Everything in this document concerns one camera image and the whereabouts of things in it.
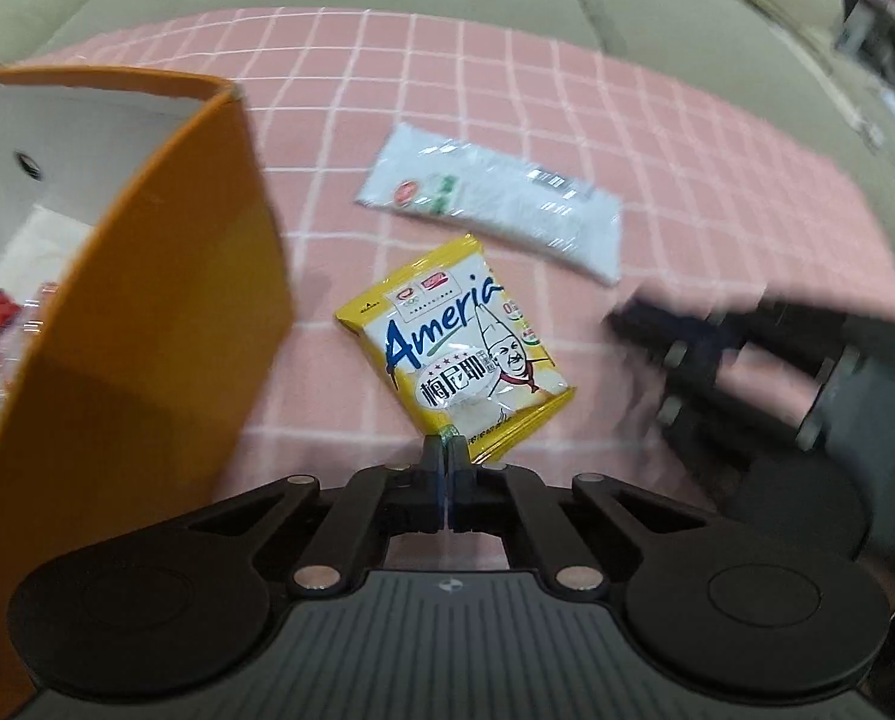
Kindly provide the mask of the pink checkered tablecloth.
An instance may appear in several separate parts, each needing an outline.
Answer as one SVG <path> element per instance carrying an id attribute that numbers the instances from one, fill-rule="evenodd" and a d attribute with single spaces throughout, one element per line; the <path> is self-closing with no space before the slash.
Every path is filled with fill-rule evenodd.
<path id="1" fill-rule="evenodd" d="M 238 83 L 287 246 L 295 327 L 224 488 L 335 486 L 420 439 L 384 372 L 438 358 L 445 305 L 376 355 L 338 310 L 461 234 L 506 289 L 479 341 L 509 392 L 573 398 L 511 460 L 548 483 L 601 472 L 698 489 L 656 431 L 659 380 L 605 327 L 644 291 L 677 309 L 767 294 L 895 319 L 895 257 L 830 160 L 671 76 L 436 16 L 249 8 L 108 32 L 59 65 Z"/>

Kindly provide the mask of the yellow America snack bag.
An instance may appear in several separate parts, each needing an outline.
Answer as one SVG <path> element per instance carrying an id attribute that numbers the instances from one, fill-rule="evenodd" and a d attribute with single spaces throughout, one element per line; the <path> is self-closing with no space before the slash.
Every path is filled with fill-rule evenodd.
<path id="1" fill-rule="evenodd" d="M 493 463 L 575 395 L 470 234 L 342 305 L 379 376 L 425 434 L 459 436 Z"/>

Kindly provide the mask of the clear pack white balls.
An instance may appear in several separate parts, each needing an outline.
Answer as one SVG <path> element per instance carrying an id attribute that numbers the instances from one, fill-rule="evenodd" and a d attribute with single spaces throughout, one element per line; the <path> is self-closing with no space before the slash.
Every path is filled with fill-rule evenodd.
<path id="1" fill-rule="evenodd" d="M 483 232 L 550 255 L 601 283 L 620 279 L 621 203 L 615 195 L 486 146 L 396 125 L 356 201 Z"/>

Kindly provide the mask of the orange cardboard box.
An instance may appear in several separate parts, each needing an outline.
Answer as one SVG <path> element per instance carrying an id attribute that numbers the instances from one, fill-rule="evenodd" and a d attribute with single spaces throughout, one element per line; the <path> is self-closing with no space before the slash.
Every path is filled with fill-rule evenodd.
<path id="1" fill-rule="evenodd" d="M 88 226 L 0 413 L 0 718 L 31 694 L 8 602 L 59 554 L 197 509 L 292 325 L 241 88 L 0 70 L 0 257 L 34 208 Z"/>

